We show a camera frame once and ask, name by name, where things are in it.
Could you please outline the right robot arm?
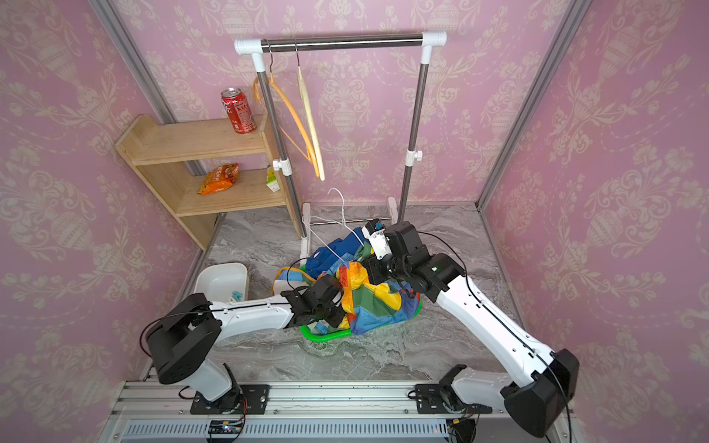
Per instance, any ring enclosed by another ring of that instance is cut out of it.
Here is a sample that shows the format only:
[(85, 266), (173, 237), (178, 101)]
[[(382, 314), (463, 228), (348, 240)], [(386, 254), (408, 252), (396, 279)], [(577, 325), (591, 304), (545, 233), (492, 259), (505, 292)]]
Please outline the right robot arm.
[(364, 266), (373, 284), (397, 280), (458, 319), (501, 363), (501, 373), (457, 365), (439, 382), (453, 412), (481, 405), (507, 413), (525, 432), (544, 437), (569, 415), (580, 362), (569, 350), (553, 350), (507, 316), (476, 286), (463, 260), (430, 254), (408, 221), (387, 227), (369, 221), (363, 233), (373, 248)]

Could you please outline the blue red white jacket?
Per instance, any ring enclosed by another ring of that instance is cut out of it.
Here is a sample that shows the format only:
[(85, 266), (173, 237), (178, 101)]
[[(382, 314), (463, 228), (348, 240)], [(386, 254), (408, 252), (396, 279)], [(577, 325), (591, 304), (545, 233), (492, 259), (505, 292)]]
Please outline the blue red white jacket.
[(318, 248), (306, 260), (306, 274), (317, 279), (321, 274), (335, 273), (341, 265), (349, 264), (355, 260), (357, 251), (366, 243), (366, 238), (361, 228), (345, 238), (336, 239), (328, 245)]

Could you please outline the white wire clothes hanger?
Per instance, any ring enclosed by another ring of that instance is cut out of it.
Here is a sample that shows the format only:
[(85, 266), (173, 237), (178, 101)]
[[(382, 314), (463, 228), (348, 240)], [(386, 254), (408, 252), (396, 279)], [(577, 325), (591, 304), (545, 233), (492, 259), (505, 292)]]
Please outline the white wire clothes hanger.
[[(345, 228), (345, 230), (349, 231), (349, 233), (354, 236), (354, 239), (358, 241), (360, 247), (363, 247), (363, 246), (365, 245), (363, 239), (360, 238), (359, 234), (357, 234), (354, 229), (350, 228), (349, 225), (348, 225), (348, 223), (347, 223), (347, 219), (346, 219), (346, 216), (345, 216), (345, 196), (343, 195), (343, 193), (341, 192), (341, 190), (339, 190), (339, 188), (335, 188), (334, 186), (328, 190), (328, 194), (330, 194), (330, 193), (332, 193), (332, 192), (337, 193), (337, 195), (339, 195), (339, 197), (340, 197), (340, 199), (341, 199), (340, 219), (339, 219), (339, 220), (332, 220), (332, 219), (323, 218), (323, 217), (321, 217), (321, 216), (315, 216), (315, 218), (316, 218), (317, 220), (321, 221), (321, 222), (325, 222), (325, 224), (340, 225), (341, 227)], [(308, 227), (308, 233), (309, 233), (309, 234), (314, 234), (311, 227)], [(335, 256), (337, 256), (341, 262), (345, 263), (345, 260), (344, 260), (340, 255), (338, 255), (337, 253), (335, 253), (334, 250), (332, 250), (332, 249), (328, 246), (328, 244), (326, 244), (324, 241), (322, 241), (319, 236), (316, 236), (316, 237), (319, 239), (319, 241), (320, 241), (325, 247), (327, 247), (327, 248), (330, 250), (330, 252), (332, 252), (332, 254), (334, 254)]]

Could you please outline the rainbow striped jacket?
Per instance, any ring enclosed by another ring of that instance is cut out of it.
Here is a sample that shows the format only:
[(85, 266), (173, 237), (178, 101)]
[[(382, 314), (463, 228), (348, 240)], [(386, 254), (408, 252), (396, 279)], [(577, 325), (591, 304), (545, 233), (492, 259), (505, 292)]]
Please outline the rainbow striped jacket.
[[(311, 323), (308, 326), (321, 323), (329, 330), (355, 330), (356, 326), (360, 326), (364, 322), (363, 311), (365, 309), (377, 317), (391, 316), (403, 307), (405, 298), (419, 297), (421, 300), (421, 295), (414, 292), (408, 284), (389, 281), (385, 284), (371, 285), (361, 262), (372, 255), (373, 249), (369, 242), (366, 242), (357, 251), (354, 261), (341, 265), (335, 273), (328, 274), (338, 278), (343, 286), (343, 309), (346, 312), (346, 319), (343, 320), (340, 328), (332, 328), (325, 320)], [(273, 283), (275, 295), (302, 285), (312, 286), (315, 284), (317, 279), (306, 274), (305, 265), (308, 258), (303, 258), (289, 267), (280, 269)]]

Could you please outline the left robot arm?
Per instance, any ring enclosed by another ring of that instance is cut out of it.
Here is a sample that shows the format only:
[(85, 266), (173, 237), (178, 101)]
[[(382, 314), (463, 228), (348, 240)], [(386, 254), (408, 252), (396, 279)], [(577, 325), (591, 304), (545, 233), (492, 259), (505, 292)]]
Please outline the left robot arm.
[(236, 401), (240, 387), (227, 365), (210, 361), (216, 343), (261, 330), (300, 328), (320, 320), (337, 327), (347, 319), (342, 299), (343, 286), (332, 275), (255, 301), (212, 302), (204, 293), (194, 293), (149, 323), (140, 334), (140, 346), (153, 360), (160, 383), (183, 383), (208, 405), (223, 407)]

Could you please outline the wooden clothes hanger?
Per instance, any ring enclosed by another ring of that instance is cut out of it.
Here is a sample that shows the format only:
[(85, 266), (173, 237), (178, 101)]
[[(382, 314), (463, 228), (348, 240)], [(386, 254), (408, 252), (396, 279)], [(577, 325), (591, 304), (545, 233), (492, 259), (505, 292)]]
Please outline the wooden clothes hanger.
[(324, 164), (321, 155), (321, 146), (319, 145), (319, 137), (315, 125), (314, 116), (312, 113), (312, 107), (310, 103), (310, 97), (308, 94), (308, 88), (306, 87), (305, 76), (301, 68), (300, 55), (295, 45), (295, 56), (297, 57), (297, 86), (300, 94), (301, 101), (304, 106), (305, 116), (306, 116), (306, 127), (308, 128), (308, 136), (306, 136), (306, 145), (308, 146), (308, 155), (311, 164), (314, 167), (316, 177), (324, 182), (325, 181), (325, 171)]
[(280, 124), (277, 125), (278, 129), (285, 136), (285, 138), (297, 149), (297, 151), (311, 164), (308, 155), (308, 146), (306, 145), (306, 136), (308, 136), (308, 128), (306, 127), (306, 116), (305, 118), (301, 117), (301, 115), (299, 114), (297, 109), (295, 109), (293, 103), (289, 99), (288, 95), (275, 81), (275, 77), (271, 68), (266, 68), (263, 59), (263, 53), (254, 53), (250, 57), (254, 64), (254, 68), (256, 68), (257, 74), (266, 75), (266, 83), (270, 88), (273, 88), (273, 90), (276, 92), (276, 95), (281, 99), (282, 103), (285, 105), (286, 110), (290, 114), (290, 117), (293, 123), (295, 124), (295, 127), (297, 128), (297, 131), (302, 141), (297, 142), (294, 137)]

